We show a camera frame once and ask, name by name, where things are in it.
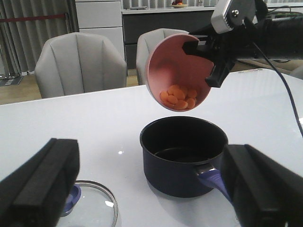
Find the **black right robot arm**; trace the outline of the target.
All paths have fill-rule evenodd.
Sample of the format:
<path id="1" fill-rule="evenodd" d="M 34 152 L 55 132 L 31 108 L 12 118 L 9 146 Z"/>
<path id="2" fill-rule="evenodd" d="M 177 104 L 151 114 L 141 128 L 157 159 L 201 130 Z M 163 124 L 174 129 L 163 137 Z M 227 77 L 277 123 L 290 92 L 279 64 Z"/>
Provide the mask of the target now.
<path id="1" fill-rule="evenodd" d="M 221 0 L 211 24 L 192 33 L 204 44 L 183 44 L 187 55 L 214 63 L 205 81 L 220 87 L 238 60 L 301 60 L 303 58 L 303 15 L 271 18 L 262 0 Z"/>

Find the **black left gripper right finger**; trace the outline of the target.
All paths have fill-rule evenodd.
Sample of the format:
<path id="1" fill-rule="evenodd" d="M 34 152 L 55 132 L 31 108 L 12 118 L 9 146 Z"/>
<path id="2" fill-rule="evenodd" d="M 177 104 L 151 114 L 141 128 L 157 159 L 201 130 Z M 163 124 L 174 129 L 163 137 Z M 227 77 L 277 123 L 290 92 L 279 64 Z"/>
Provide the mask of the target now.
<path id="1" fill-rule="evenodd" d="M 254 147 L 226 145 L 221 176 L 242 227 L 303 225 L 303 178 Z"/>

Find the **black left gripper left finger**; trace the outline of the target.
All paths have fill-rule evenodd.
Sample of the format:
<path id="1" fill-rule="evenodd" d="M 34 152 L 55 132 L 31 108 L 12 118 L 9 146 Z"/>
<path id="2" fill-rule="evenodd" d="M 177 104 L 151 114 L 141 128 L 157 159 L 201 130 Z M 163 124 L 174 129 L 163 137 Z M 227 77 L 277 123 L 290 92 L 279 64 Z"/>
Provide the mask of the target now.
<path id="1" fill-rule="evenodd" d="M 0 183 L 2 227 L 54 227 L 80 170 L 77 140 L 50 139 Z"/>

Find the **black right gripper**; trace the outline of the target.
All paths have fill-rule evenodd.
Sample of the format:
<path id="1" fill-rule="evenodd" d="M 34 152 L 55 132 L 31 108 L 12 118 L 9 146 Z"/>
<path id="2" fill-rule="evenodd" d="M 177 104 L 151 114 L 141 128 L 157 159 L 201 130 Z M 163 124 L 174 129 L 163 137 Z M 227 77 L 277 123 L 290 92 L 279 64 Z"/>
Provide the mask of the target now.
<path id="1" fill-rule="evenodd" d="M 184 42 L 182 49 L 186 55 L 205 58 L 214 67 L 205 81 L 209 87 L 220 88 L 233 69 L 236 60 L 262 58 L 261 39 L 265 19 L 250 22 L 244 19 L 241 26 L 230 32 L 217 34 L 211 24 L 190 32 L 199 41 Z"/>

